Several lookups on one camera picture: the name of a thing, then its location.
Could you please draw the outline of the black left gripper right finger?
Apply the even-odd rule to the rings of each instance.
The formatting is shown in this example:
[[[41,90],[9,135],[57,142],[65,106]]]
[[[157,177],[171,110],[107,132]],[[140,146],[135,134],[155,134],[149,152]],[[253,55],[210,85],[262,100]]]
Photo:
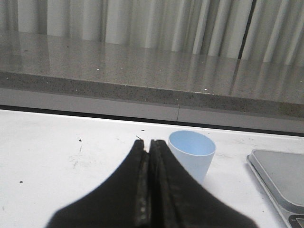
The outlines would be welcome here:
[[[149,185],[153,228],[256,228],[249,217],[205,190],[162,140],[150,144]]]

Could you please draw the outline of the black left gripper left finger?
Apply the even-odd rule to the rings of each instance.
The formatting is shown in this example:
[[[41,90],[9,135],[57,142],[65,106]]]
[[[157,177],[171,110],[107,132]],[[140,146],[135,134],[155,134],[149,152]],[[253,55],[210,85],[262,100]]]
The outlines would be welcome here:
[[[136,140],[119,167],[95,190],[58,210],[48,228],[148,228],[149,155]]]

